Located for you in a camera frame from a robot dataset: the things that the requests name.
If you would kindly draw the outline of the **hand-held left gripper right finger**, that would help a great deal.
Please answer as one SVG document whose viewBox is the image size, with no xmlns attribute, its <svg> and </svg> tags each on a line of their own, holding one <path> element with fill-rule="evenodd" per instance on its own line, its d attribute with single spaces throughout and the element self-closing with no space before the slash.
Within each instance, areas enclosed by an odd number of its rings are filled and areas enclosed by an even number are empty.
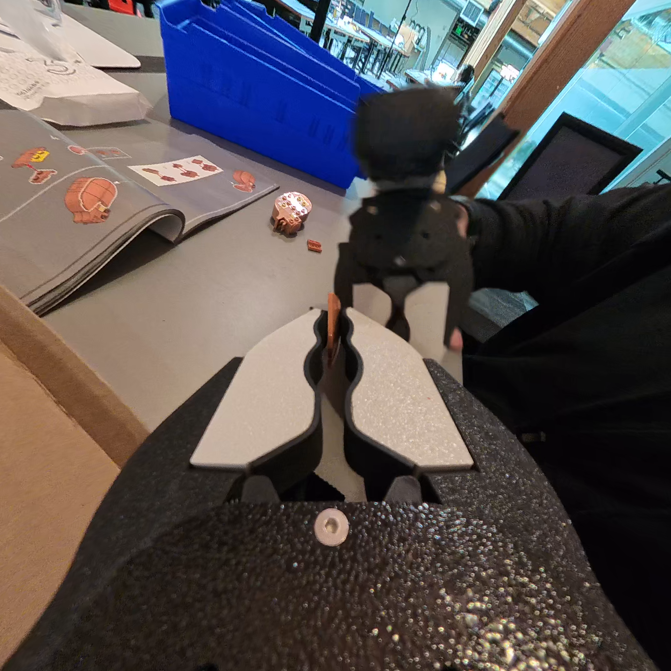
<svg viewBox="0 0 671 671">
<path fill-rule="evenodd" d="M 393 462 L 420 472 L 469 470 L 473 458 L 423 357 L 406 340 L 355 309 L 346 310 L 356 373 L 352 427 Z"/>
</svg>

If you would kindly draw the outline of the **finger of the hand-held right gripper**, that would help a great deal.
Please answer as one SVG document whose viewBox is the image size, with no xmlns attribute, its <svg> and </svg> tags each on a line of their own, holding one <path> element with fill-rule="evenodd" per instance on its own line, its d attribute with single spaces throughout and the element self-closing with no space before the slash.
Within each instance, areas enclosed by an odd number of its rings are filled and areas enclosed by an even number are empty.
<svg viewBox="0 0 671 671">
<path fill-rule="evenodd" d="M 427 282 L 405 298 L 405 317 L 409 324 L 409 344 L 422 356 L 444 356 L 449 286 Z"/>
<path fill-rule="evenodd" d="M 369 282 L 353 284 L 346 303 L 346 317 L 350 323 L 388 323 L 392 315 L 390 297 Z"/>
</svg>

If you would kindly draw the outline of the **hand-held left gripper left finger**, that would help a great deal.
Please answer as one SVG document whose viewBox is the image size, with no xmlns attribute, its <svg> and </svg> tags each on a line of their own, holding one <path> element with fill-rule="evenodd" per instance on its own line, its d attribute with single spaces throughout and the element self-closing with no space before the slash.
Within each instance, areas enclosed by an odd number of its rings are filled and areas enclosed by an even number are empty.
<svg viewBox="0 0 671 671">
<path fill-rule="evenodd" d="M 259 341 L 242 360 L 191 456 L 192 466 L 244 470 L 306 432 L 315 391 L 305 362 L 321 311 L 309 311 Z"/>
</svg>

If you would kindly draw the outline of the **person's right forearm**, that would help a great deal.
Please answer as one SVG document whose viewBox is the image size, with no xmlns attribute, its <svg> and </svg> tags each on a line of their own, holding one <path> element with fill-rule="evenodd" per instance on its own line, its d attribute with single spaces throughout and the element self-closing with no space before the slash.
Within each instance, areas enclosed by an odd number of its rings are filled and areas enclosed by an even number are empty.
<svg viewBox="0 0 671 671">
<path fill-rule="evenodd" d="M 564 200 L 469 200 L 474 290 L 542 301 L 627 251 L 660 225 L 665 187 Z"/>
</svg>

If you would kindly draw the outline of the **black office chair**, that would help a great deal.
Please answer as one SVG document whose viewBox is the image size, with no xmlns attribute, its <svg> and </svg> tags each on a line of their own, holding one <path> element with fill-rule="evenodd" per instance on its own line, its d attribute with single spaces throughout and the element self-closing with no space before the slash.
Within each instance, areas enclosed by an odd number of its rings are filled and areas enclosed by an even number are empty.
<svg viewBox="0 0 671 671">
<path fill-rule="evenodd" d="M 446 160 L 443 168 L 446 179 L 445 194 L 456 194 L 468 182 L 499 160 L 520 133 L 520 130 L 508 125 L 502 114 L 494 117 L 469 145 L 453 158 Z"/>
</svg>

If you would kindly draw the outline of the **round brown brick assembly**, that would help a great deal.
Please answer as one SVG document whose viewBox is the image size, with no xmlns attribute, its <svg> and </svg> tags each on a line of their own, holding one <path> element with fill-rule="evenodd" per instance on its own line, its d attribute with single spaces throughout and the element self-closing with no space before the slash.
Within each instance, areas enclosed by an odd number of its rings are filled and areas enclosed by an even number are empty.
<svg viewBox="0 0 671 671">
<path fill-rule="evenodd" d="M 287 237 L 294 236 L 304 226 L 312 207 L 312 202 L 302 193 L 289 191 L 281 194 L 274 201 L 273 231 Z"/>
</svg>

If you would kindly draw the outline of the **black monitor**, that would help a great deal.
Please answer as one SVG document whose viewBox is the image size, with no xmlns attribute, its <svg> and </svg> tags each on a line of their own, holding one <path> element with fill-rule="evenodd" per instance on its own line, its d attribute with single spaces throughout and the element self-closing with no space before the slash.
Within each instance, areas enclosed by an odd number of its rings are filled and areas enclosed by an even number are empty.
<svg viewBox="0 0 671 671">
<path fill-rule="evenodd" d="M 641 153 L 641 147 L 562 113 L 498 200 L 598 195 Z"/>
</svg>

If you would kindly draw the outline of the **row of blue plastic bins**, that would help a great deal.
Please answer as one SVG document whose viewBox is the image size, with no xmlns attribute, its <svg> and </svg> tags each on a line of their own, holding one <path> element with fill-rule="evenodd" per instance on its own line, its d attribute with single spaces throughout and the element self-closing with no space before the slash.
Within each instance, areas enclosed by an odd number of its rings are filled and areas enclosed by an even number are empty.
<svg viewBox="0 0 671 671">
<path fill-rule="evenodd" d="M 171 116 L 348 189 L 359 103 L 381 89 L 253 1 L 159 1 Z"/>
</svg>

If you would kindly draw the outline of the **wooden beam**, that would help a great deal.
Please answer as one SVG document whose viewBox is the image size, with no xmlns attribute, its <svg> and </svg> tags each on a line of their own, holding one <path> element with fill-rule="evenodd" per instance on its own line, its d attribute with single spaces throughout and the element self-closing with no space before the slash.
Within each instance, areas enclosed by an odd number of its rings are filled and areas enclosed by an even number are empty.
<svg viewBox="0 0 671 671">
<path fill-rule="evenodd" d="M 458 190 L 475 197 L 504 163 L 612 29 L 633 1 L 573 1 L 499 106 L 518 137 L 490 167 Z"/>
</svg>

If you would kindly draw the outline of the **cardboard box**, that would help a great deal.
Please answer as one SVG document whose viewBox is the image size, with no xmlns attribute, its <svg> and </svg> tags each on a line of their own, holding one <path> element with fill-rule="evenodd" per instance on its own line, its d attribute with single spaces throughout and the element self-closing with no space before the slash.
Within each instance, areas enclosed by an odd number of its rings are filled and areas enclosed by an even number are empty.
<svg viewBox="0 0 671 671">
<path fill-rule="evenodd" d="M 52 601 L 148 431 L 50 326 L 1 287 L 1 665 Z"/>
</svg>

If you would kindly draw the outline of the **grey instruction booklet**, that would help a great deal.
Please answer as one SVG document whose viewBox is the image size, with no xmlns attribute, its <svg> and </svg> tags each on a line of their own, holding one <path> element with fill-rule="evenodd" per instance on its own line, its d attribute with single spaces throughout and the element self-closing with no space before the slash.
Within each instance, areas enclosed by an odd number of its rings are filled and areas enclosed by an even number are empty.
<svg viewBox="0 0 671 671">
<path fill-rule="evenodd" d="M 41 315 L 146 229 L 172 244 L 273 194 L 242 156 L 145 120 L 72 129 L 1 110 L 1 285 Z"/>
</svg>

